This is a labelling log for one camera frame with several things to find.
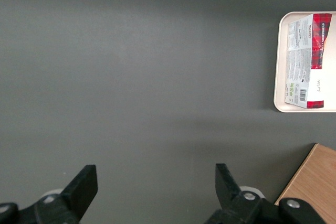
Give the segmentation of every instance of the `metal bolt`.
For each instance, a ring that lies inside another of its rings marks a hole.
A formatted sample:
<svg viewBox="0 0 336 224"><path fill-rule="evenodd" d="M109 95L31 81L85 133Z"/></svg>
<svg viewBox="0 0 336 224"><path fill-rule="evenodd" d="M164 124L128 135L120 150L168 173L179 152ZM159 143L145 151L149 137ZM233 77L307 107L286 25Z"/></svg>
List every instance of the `metal bolt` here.
<svg viewBox="0 0 336 224"><path fill-rule="evenodd" d="M7 211L8 209L9 209L9 205L5 205L5 206L0 207L0 214Z"/></svg>
<svg viewBox="0 0 336 224"><path fill-rule="evenodd" d="M300 208L300 204L292 199L287 200L287 205L292 207L292 208Z"/></svg>
<svg viewBox="0 0 336 224"><path fill-rule="evenodd" d="M51 202L54 201L54 199L55 199L55 198L54 198L53 196L49 195L48 197L46 197L46 198L43 200L43 203L44 203L44 204L51 203Z"/></svg>
<svg viewBox="0 0 336 224"><path fill-rule="evenodd" d="M256 196L252 193L244 193L244 198L247 200L255 200Z"/></svg>

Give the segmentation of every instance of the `product box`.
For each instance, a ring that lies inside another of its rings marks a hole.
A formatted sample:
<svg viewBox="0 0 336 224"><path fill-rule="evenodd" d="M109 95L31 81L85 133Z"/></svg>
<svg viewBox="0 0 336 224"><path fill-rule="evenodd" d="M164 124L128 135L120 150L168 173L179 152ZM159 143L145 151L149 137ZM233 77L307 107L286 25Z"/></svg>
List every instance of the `product box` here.
<svg viewBox="0 0 336 224"><path fill-rule="evenodd" d="M285 102L323 108L322 59L332 14L316 13L289 23Z"/></svg>

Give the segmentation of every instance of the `gray table surface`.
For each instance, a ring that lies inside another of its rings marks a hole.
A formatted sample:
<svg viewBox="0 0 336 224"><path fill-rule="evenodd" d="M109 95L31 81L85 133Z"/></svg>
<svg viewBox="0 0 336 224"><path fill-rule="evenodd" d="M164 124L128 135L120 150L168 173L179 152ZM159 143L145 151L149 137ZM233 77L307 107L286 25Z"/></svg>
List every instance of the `gray table surface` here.
<svg viewBox="0 0 336 224"><path fill-rule="evenodd" d="M216 163L274 201L333 113L273 105L278 24L335 0L0 0L0 201L96 164L82 223L203 223Z"/></svg>

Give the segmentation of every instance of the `wooden board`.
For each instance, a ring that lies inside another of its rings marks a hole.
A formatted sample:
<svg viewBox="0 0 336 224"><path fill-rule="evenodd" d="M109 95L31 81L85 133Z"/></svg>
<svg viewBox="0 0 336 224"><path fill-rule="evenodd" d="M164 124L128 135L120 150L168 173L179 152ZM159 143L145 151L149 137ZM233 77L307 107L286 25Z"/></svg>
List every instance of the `wooden board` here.
<svg viewBox="0 0 336 224"><path fill-rule="evenodd" d="M336 151L316 144L278 198L300 198L325 220L336 223Z"/></svg>

